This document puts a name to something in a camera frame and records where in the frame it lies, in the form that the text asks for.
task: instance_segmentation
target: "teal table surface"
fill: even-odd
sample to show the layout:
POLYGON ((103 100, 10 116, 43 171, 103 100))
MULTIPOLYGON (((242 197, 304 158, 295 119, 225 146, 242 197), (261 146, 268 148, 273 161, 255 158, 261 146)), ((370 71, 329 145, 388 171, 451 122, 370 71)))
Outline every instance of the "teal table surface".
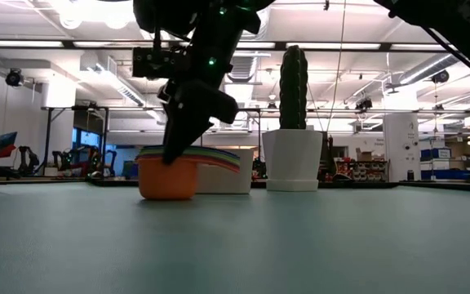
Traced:
POLYGON ((470 193, 2 185, 0 293, 470 293, 470 193))

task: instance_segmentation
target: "orange bowl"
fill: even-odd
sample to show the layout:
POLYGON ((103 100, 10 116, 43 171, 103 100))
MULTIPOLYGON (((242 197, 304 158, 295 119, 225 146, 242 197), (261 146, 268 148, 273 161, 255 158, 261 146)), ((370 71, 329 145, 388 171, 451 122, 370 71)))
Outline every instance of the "orange bowl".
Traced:
POLYGON ((139 158, 139 191, 149 200, 188 200, 197 188, 197 163, 177 158, 171 165, 161 158, 139 158))

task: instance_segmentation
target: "computer screen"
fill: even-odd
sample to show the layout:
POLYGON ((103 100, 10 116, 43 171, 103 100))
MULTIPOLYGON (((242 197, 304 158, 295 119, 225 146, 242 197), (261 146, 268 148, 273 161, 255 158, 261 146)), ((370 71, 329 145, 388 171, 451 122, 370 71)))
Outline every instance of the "computer screen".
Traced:
POLYGON ((0 135, 0 152, 6 147, 13 145, 16 142, 17 131, 0 135))

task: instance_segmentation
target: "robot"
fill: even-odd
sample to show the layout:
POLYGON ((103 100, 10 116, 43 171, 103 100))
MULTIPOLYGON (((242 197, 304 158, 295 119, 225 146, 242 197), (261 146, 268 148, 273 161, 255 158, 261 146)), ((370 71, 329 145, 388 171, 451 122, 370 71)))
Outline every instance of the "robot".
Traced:
MULTIPOLYGON (((117 2, 124 0, 105 0, 117 2)), ((140 28, 155 34, 152 48, 135 48, 133 75, 168 78, 158 93, 168 122, 163 161, 173 163, 211 127, 210 117, 233 123, 236 101, 219 91, 243 30, 258 33, 257 11, 274 0, 134 0, 140 28), (188 42, 162 48, 161 29, 188 42), (192 30, 193 36, 187 36, 192 30)), ((470 0, 375 0, 411 25, 418 25, 470 68, 470 0), (434 29, 459 52, 449 47, 434 29)))

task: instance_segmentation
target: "green cactus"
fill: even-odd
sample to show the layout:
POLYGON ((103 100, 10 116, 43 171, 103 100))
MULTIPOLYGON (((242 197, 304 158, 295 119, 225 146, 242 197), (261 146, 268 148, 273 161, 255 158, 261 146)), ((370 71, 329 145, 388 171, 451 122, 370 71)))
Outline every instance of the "green cactus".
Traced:
POLYGON ((289 47, 281 66, 281 129, 306 128, 308 60, 298 46, 289 47))

